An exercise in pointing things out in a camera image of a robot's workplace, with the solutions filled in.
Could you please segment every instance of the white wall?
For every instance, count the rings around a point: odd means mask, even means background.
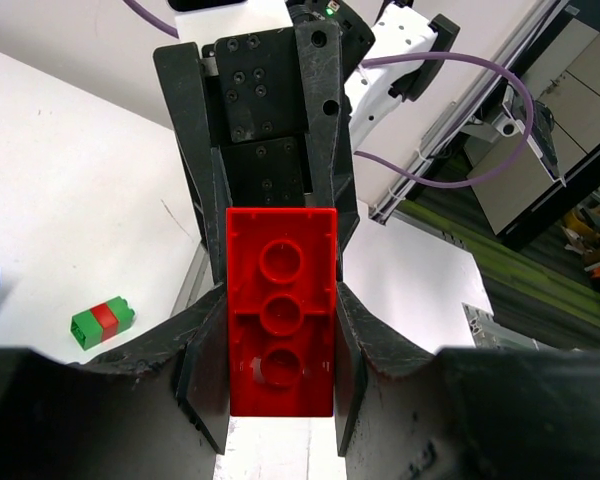
[[[173,24],[166,0],[141,0]],[[122,0],[0,0],[0,52],[171,126],[153,51],[176,39]]]

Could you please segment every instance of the red lego brick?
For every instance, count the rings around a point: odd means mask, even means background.
[[[106,303],[97,305],[91,309],[91,313],[102,326],[101,342],[110,339],[118,333],[118,319]]]
[[[231,415],[333,415],[337,213],[227,210]]]

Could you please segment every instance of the bolt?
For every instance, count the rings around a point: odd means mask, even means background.
[[[241,140],[244,137],[244,128],[236,127],[233,129],[233,138],[234,140]]]
[[[236,72],[233,74],[233,81],[235,82],[236,85],[240,85],[242,83],[244,83],[246,77],[244,75],[244,73],[242,72]]]
[[[238,41],[235,38],[230,38],[227,41],[227,48],[229,49],[230,52],[237,51],[239,47],[240,47],[240,44],[238,43]]]
[[[247,45],[249,45],[250,49],[258,48],[260,46],[260,39],[257,35],[249,35],[247,38]]]

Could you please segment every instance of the white robot part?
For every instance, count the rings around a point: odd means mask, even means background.
[[[373,27],[376,43],[365,60],[404,53],[428,52],[438,34],[429,27],[429,20],[416,11],[395,4],[384,10]],[[380,120],[398,108],[402,98],[389,95],[391,84],[403,75],[414,72],[422,61],[396,63],[384,67],[359,67],[347,80],[345,91],[351,102],[349,130],[351,148],[355,151]]]
[[[180,42],[195,42],[200,49],[219,38],[291,26],[284,0],[246,0],[225,7],[176,12]]]

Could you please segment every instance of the white table surface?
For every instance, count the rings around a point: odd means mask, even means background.
[[[0,345],[86,362],[171,313],[200,236],[173,132],[0,54]],[[88,351],[71,316],[116,296]]]
[[[473,257],[359,206],[353,291],[426,350],[473,345],[462,303],[491,312]],[[0,345],[85,362],[130,340],[169,317],[198,243],[170,130],[0,55]],[[71,315],[117,295],[136,323],[83,352]],[[214,478],[344,479],[333,420],[232,418]]]

